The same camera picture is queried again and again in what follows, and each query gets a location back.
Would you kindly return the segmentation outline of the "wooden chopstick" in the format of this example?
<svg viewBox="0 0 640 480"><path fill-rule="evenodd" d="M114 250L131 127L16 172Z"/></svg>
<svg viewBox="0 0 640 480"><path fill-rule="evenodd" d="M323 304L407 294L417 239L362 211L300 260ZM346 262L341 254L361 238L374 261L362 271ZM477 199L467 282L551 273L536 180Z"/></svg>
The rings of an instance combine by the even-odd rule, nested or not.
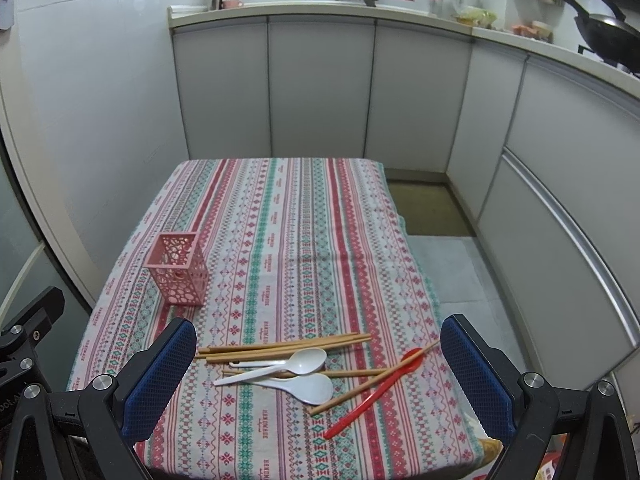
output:
<svg viewBox="0 0 640 480"><path fill-rule="evenodd" d="M363 344L370 341L370 334L352 334L335 337L306 339L301 341L280 342L280 344L264 344L248 349L244 347L230 347L215 349L213 352L200 352L195 356L196 360L204 360L210 364L228 364L236 361L258 361L260 359L281 359L292 356L298 350L322 349L334 350L351 347L354 344Z"/></svg>
<svg viewBox="0 0 640 480"><path fill-rule="evenodd" d="M328 342L337 342L343 340L352 340L358 337L369 336L369 334L350 333L343 335L332 335L324 337L305 338L291 341L270 342L270 344L241 344L240 346L221 346L221 347L201 347L198 348L198 354L228 353L228 352L247 352L267 349L281 349L299 346L300 344L327 344Z"/></svg>
<svg viewBox="0 0 640 480"><path fill-rule="evenodd" d="M359 386L357 386L355 388L352 388L352 390L349 390L349 391L341 394L340 396L337 396L336 398L333 398L333 399L329 400L328 402L317 406L316 408L311 408L308 411L308 414L310 416L319 415L319 414L329 410L330 408L335 408L337 405L343 404L344 402L352 399L354 396L358 396L358 394L369 390L370 388L372 388L373 386L379 384L380 382L382 382L386 378L389 378L390 376L392 376L396 372L399 372L403 368L405 368L408 365L412 364L415 360L417 360L419 358L422 358L422 356L425 356L427 354L427 352L433 350L438 344L440 344L440 340L439 339L436 339L436 340L430 342L429 344L427 344L425 347L421 348L420 350L416 350L416 352L414 352L411 356L408 356L408 358L405 358L402 361L398 362L396 365L388 368L385 372L374 376L373 378L367 380L363 384L361 384L361 385L359 385Z"/></svg>
<svg viewBox="0 0 640 480"><path fill-rule="evenodd" d="M222 376L239 375L247 370L240 370L239 368L224 367L221 371ZM319 373L329 378L354 378L354 377L374 377L387 372L388 368L365 368L364 370L318 370ZM277 372L272 374L277 378L293 378L295 374L291 372Z"/></svg>
<svg viewBox="0 0 640 480"><path fill-rule="evenodd" d="M324 344L320 347L308 347L308 350L319 350L322 349L326 352L334 351L334 350L352 350L359 349L361 347L360 342L356 342L356 344L346 344L343 342L340 344L337 342L336 344ZM295 352L300 351L300 348L285 348L279 351L264 351L252 354L251 356L247 352L231 352L231 353L221 353L221 354L212 354L211 356L206 356L205 361L208 364L227 364L230 362L241 362L241 361L260 361L260 360L276 360L276 359L285 359L292 356Z"/></svg>

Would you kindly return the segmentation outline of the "red plastic spoon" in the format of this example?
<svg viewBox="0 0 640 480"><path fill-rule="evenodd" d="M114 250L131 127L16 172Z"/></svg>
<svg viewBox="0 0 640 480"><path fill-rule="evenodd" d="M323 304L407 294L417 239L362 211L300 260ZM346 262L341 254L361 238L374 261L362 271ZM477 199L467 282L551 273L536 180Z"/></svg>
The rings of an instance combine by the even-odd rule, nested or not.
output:
<svg viewBox="0 0 640 480"><path fill-rule="evenodd" d="M425 350L413 349L407 354L407 358L410 362L399 370L395 370L393 374L386 377L372 393L370 393L360 404L353 410L343 416L338 422L329 427L323 434L326 440L331 440L344 431L352 422L364 414L378 399L381 399L384 394L393 387L395 382L399 382L402 376L408 375L411 372L417 370L426 355Z"/></svg>

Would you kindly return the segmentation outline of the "white plastic spoon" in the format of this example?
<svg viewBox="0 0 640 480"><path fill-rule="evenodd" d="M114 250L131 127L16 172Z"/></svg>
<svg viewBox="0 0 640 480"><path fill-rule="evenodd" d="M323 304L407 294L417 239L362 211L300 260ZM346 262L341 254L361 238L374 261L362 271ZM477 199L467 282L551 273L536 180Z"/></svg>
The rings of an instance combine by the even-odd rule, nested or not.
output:
<svg viewBox="0 0 640 480"><path fill-rule="evenodd" d="M283 365L286 360L262 360L262 361L241 361L241 362L230 362L228 367L237 368L238 370L249 370L250 368L261 368L261 367L270 367L270 366L280 366Z"/></svg>
<svg viewBox="0 0 640 480"><path fill-rule="evenodd" d="M319 406L333 396L331 379L323 374L310 374L293 378L260 378L250 384L284 391L303 404Z"/></svg>
<svg viewBox="0 0 640 480"><path fill-rule="evenodd" d="M262 368L255 368L249 372L220 378L214 381L216 387L232 385L236 382L248 382L249 380L271 376L281 372L289 372L294 375L308 375L320 370L326 362L326 352L320 348L308 348L296 351L283 363Z"/></svg>

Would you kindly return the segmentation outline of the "white kitchen cabinets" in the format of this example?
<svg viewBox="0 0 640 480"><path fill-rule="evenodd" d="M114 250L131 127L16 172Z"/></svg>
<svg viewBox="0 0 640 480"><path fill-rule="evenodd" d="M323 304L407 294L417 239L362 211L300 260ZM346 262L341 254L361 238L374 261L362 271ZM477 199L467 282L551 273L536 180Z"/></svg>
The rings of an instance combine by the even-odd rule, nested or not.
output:
<svg viewBox="0 0 640 480"><path fill-rule="evenodd" d="M636 78L391 8L170 8L168 26L192 157L365 157L448 183L529 359L638 394Z"/></svg>

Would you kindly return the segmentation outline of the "pink perforated utensil holder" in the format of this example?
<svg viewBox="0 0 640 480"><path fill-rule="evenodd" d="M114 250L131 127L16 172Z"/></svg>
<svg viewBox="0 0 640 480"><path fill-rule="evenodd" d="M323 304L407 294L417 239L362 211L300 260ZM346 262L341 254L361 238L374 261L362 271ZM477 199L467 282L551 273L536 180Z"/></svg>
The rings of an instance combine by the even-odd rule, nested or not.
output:
<svg viewBox="0 0 640 480"><path fill-rule="evenodd" d="M160 232L144 266L168 304L204 306L209 274L198 232Z"/></svg>

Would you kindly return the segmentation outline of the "patterned tablecloth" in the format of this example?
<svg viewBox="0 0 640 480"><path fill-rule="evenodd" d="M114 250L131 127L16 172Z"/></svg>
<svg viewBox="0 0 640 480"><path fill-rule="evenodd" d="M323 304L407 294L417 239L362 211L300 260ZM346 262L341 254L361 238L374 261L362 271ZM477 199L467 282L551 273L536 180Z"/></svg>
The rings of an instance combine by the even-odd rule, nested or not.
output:
<svg viewBox="0 0 640 480"><path fill-rule="evenodd" d="M209 278L203 307L168 304L144 266L160 232L198 232ZM432 286L409 247L378 162L253 158L182 162L146 208L96 302L71 389L116 374L172 318L198 344L240 346L350 333L359 349L329 370L396 364L438 339ZM221 367L193 362L149 440L146 466L191 479L454 479L483 461L460 392L436 346L356 422L255 385L216 387Z"/></svg>

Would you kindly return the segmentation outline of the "black wok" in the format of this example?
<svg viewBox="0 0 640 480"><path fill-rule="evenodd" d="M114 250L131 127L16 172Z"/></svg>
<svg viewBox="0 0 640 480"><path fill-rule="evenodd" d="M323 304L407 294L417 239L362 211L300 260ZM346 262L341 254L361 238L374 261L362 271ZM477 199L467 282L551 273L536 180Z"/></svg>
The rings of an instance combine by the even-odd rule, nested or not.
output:
<svg viewBox="0 0 640 480"><path fill-rule="evenodd" d="M588 12L576 0L562 0L576 11L574 21L588 48L605 63L623 65L639 76L639 31L626 22L626 15L614 4L614 16Z"/></svg>

